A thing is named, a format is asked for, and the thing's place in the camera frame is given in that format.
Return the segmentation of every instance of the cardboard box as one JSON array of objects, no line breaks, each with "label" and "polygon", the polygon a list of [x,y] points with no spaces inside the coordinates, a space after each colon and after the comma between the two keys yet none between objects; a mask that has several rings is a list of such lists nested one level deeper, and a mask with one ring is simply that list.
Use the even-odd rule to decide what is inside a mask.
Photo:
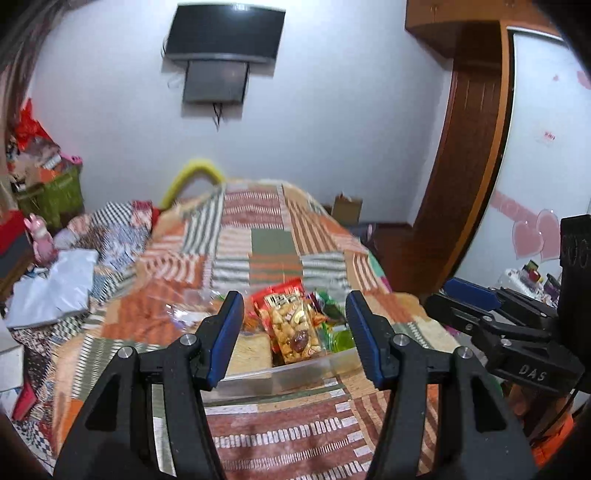
[{"label": "cardboard box", "polygon": [[362,199],[349,198],[341,193],[335,197],[331,213],[332,218],[341,225],[357,225],[361,215],[362,203]]}]

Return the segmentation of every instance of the metal screw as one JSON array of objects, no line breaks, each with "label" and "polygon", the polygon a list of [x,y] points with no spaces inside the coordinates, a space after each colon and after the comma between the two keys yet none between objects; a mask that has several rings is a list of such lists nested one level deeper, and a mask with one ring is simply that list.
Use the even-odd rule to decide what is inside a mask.
[{"label": "metal screw", "polygon": [[121,347],[117,351],[117,356],[120,358],[129,358],[133,354],[134,354],[134,349],[132,349],[130,346]]},{"label": "metal screw", "polygon": [[410,338],[402,333],[394,335],[394,343],[398,346],[407,346],[410,343]]},{"label": "metal screw", "polygon": [[456,353],[462,358],[472,358],[474,356],[472,349],[467,346],[459,346],[456,349]]},{"label": "metal screw", "polygon": [[182,337],[181,337],[181,343],[183,345],[189,346],[194,344],[197,341],[197,337],[194,336],[194,334],[192,333],[185,333]]}]

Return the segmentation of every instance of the bed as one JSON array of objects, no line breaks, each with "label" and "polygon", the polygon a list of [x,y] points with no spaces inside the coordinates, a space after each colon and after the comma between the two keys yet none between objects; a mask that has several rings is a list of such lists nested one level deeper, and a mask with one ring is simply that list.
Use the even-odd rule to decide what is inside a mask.
[{"label": "bed", "polygon": [[[392,293],[373,255],[293,185],[229,181],[157,222],[152,211],[149,202],[110,203],[73,220],[75,246],[100,252],[90,312],[14,332],[38,398],[14,426],[49,471],[112,355],[123,345],[162,348],[187,331],[167,313],[187,301],[187,292],[248,294],[299,277],[307,291],[321,288],[339,303],[361,290],[374,313],[425,348],[457,346],[415,297]],[[158,464],[174,473],[162,392],[155,388],[153,398]],[[363,478],[388,398],[356,368],[273,395],[217,398],[206,413],[230,479]],[[427,404],[418,473],[433,465],[436,387],[428,389]]]}]

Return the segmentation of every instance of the wall-mounted tv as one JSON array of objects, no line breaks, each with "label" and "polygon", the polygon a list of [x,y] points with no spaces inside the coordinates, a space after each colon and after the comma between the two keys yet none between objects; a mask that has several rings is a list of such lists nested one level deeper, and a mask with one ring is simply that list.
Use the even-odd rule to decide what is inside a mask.
[{"label": "wall-mounted tv", "polygon": [[285,11],[244,4],[179,5],[170,27],[171,60],[274,63]]}]

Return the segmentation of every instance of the bag of nuts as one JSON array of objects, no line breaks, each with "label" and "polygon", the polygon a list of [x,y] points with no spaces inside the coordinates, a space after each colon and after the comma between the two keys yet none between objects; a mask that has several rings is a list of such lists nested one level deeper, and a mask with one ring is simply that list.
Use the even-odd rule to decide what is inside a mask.
[{"label": "bag of nuts", "polygon": [[298,300],[271,310],[273,331],[286,364],[306,360],[323,351],[310,309],[305,300]]},{"label": "bag of nuts", "polygon": [[281,352],[286,364],[323,352],[299,278],[268,287],[252,296],[253,305],[272,340],[272,350]]}]

